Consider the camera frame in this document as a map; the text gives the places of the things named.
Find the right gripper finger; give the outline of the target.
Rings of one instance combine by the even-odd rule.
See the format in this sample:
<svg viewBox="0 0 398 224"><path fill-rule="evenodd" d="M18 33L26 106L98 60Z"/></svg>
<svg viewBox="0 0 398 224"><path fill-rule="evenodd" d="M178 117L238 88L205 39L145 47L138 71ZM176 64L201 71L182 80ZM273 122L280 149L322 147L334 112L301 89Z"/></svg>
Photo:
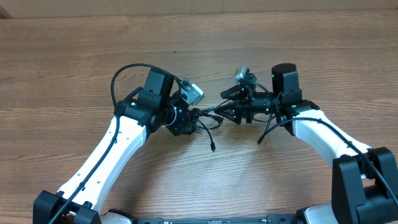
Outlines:
<svg viewBox="0 0 398 224"><path fill-rule="evenodd" d="M230 121L241 124L243 118L244 104L240 101L233 101L226 105L217 107L214 112Z"/></svg>
<svg viewBox="0 0 398 224"><path fill-rule="evenodd" d="M243 100L248 95L248 88L247 86L239 86L235 85L225 91L220 93L220 97L226 100Z"/></svg>

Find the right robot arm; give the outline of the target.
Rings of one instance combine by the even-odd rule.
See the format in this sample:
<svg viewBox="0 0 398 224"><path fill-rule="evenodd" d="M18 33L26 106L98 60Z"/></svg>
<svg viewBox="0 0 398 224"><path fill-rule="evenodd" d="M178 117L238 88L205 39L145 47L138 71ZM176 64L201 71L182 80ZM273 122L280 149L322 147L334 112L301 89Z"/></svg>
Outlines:
<svg viewBox="0 0 398 224"><path fill-rule="evenodd" d="M272 91L260 88L246 67L236 85L221 92L227 105L215 113L234 123L268 114L276 126L311 146L332 168L331 200L295 214L268 215L267 223L390 223L397 220L397 163L386 147L372 148L333 124L315 103L302 97L296 65L271 69Z"/></svg>

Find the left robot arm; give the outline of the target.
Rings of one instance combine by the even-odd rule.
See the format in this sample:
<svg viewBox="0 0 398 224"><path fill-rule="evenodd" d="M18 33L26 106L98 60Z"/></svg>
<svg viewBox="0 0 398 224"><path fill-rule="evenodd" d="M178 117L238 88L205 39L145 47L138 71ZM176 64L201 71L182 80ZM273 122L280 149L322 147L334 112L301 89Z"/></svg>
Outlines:
<svg viewBox="0 0 398 224"><path fill-rule="evenodd" d="M204 92L187 79L149 67L143 87L114 102L114 117L106 134L76 174L56 193L42 191L34 201L33 222L135 223L128 213L102 208L111 187L132 155L161 126L174 136L187 129L188 107Z"/></svg>

